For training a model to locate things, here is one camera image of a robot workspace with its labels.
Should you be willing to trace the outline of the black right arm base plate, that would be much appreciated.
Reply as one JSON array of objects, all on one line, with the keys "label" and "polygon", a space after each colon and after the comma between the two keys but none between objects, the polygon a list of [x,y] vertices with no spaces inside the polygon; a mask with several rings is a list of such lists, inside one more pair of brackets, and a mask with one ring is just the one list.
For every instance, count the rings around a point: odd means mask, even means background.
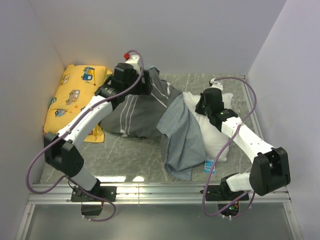
[{"label": "black right arm base plate", "polygon": [[231,202],[243,193],[243,190],[236,192],[231,191],[228,185],[209,185],[205,194],[205,200],[208,202]]}]

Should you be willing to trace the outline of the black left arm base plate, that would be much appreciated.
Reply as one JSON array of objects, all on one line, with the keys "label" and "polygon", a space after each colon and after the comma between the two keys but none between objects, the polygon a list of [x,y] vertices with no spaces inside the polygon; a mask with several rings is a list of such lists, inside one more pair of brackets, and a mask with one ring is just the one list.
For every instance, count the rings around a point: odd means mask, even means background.
[{"label": "black left arm base plate", "polygon": [[[90,191],[89,193],[96,197],[106,199],[110,202],[114,202],[116,200],[117,187],[100,186],[98,190]],[[73,188],[70,201],[75,203],[100,202],[99,199],[89,196],[77,187]]]}]

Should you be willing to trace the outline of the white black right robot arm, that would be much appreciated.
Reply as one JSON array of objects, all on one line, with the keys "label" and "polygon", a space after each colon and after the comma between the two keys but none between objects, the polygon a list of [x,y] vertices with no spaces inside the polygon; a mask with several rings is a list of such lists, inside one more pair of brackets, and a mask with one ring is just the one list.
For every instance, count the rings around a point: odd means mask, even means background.
[{"label": "white black right robot arm", "polygon": [[233,110],[225,108],[220,89],[205,89],[195,111],[206,116],[209,124],[234,142],[252,163],[249,173],[235,173],[221,180],[220,194],[224,199],[233,199],[239,191],[264,196],[290,184],[287,151],[262,140]]}]

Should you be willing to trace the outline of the grey striped pillowcase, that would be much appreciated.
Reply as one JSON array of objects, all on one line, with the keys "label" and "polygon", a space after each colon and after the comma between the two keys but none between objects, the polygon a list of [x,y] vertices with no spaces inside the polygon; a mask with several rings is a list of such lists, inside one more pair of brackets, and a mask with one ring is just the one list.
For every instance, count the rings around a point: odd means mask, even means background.
[{"label": "grey striped pillowcase", "polygon": [[108,133],[159,143],[167,173],[189,181],[193,167],[206,160],[200,126],[185,104],[182,91],[161,79],[156,67],[147,70],[151,93],[127,95],[100,126]]}]

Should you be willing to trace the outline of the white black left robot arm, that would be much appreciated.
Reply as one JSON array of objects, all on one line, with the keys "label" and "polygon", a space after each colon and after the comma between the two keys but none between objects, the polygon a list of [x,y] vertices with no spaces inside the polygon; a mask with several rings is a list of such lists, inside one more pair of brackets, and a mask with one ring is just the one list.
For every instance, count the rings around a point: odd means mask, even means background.
[{"label": "white black left robot arm", "polygon": [[66,175],[89,201],[101,198],[101,182],[85,168],[78,148],[90,131],[127,95],[149,95],[151,90],[149,73],[141,61],[127,60],[117,64],[113,74],[95,91],[84,110],[57,133],[45,135],[45,162]]}]

